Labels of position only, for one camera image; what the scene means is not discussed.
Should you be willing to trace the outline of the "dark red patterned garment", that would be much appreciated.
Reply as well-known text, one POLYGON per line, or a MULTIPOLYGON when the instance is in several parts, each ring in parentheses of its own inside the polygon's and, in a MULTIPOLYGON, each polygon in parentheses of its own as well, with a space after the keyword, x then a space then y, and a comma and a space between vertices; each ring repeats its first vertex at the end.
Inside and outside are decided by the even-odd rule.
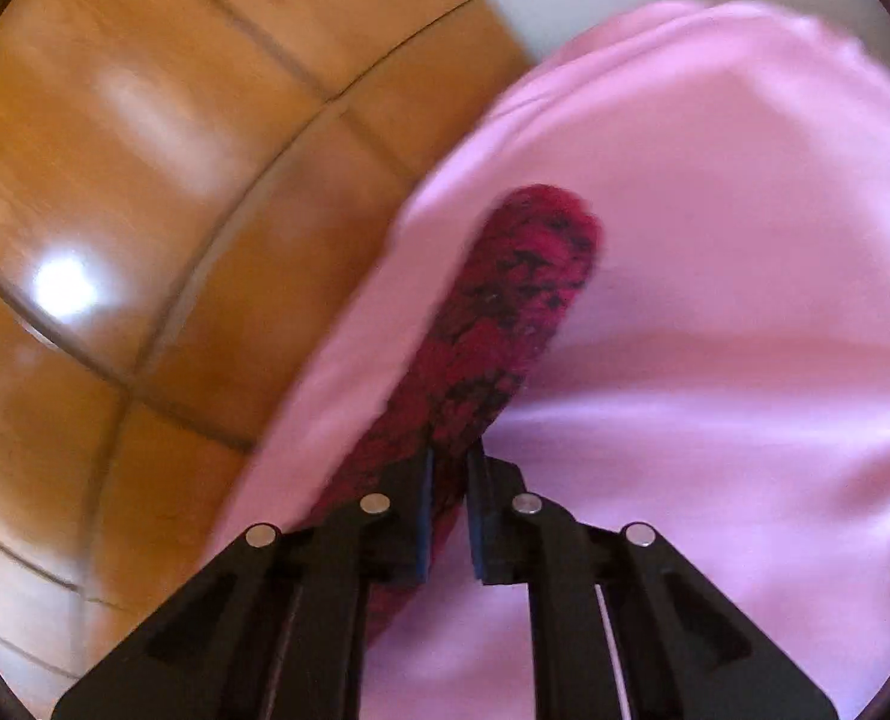
POLYGON ((424 338, 303 522, 370 493, 381 470, 434 452, 432 554, 455 528, 465 455, 518 394, 595 270, 601 224, 575 193, 527 185, 479 229, 424 338))

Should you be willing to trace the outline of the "wooden panelled headboard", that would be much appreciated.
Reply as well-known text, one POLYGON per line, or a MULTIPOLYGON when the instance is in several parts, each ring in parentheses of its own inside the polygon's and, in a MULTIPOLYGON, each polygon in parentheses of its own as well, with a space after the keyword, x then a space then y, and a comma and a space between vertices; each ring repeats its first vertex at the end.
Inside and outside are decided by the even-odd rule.
POLYGON ((527 63, 488 0, 0 0, 0 673, 34 717, 187 578, 527 63))

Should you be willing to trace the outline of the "pink quilted bedspread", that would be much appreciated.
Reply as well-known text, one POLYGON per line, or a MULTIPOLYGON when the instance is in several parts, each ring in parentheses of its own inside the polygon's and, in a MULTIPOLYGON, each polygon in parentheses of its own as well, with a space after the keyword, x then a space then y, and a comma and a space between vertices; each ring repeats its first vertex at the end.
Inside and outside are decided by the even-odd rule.
POLYGON ((890 676, 890 71, 775 5, 648 5, 510 86, 406 203, 212 548, 299 522, 528 184, 605 245, 486 449, 582 522, 651 523, 860 715, 890 676))

